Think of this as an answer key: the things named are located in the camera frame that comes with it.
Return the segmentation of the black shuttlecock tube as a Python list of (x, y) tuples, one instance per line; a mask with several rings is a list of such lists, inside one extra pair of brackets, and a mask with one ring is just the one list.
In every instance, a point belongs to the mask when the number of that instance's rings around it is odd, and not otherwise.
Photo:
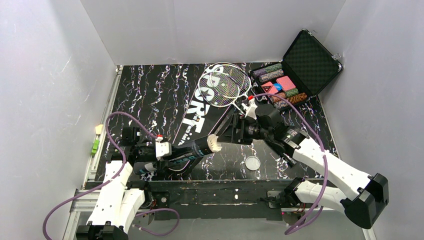
[(196, 140), (190, 140), (182, 145), (173, 146), (172, 153), (169, 156), (164, 156), (157, 159), (158, 169), (133, 169), (137, 175), (142, 175), (150, 172), (156, 172), (167, 169), (171, 166), (178, 165), (180, 163), (188, 163), (193, 160), (201, 159), (208, 156), (211, 153), (208, 144), (207, 136), (198, 138)]

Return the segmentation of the clear tube lid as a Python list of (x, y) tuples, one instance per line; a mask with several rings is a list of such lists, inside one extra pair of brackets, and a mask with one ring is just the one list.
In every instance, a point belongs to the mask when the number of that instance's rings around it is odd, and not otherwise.
[(245, 166), (250, 171), (257, 171), (261, 166), (261, 161), (256, 156), (248, 156), (245, 159)]

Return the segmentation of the white feather shuttlecock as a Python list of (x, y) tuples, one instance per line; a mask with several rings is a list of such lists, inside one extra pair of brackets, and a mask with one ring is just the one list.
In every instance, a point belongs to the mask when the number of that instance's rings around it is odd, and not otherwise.
[(218, 136), (215, 134), (207, 136), (207, 146), (211, 153), (217, 153), (222, 150), (222, 144), (218, 142)]

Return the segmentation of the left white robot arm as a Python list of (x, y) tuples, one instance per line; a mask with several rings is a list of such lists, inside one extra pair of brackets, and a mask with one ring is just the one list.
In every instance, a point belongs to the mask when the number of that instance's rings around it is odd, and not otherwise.
[(103, 181), (109, 184), (100, 189), (93, 211), (85, 225), (79, 225), (75, 237), (78, 240), (127, 240), (128, 231), (138, 209), (146, 202), (145, 183), (127, 186), (133, 173), (135, 158), (131, 148), (140, 140), (139, 127), (125, 127), (119, 146), (120, 152), (111, 155), (105, 164)]

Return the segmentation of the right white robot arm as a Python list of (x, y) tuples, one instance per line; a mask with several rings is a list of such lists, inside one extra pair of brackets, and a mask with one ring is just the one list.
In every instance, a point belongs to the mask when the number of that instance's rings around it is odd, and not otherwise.
[(264, 201), (273, 207), (314, 204), (339, 211), (358, 227), (370, 229), (389, 203), (389, 182), (382, 174), (360, 171), (320, 145), (305, 131), (284, 123), (279, 111), (270, 104), (257, 107), (255, 117), (234, 113), (218, 131), (218, 141), (250, 145), (263, 140), (273, 151), (288, 155), (327, 178), (333, 186), (323, 186), (296, 177), (279, 194)]

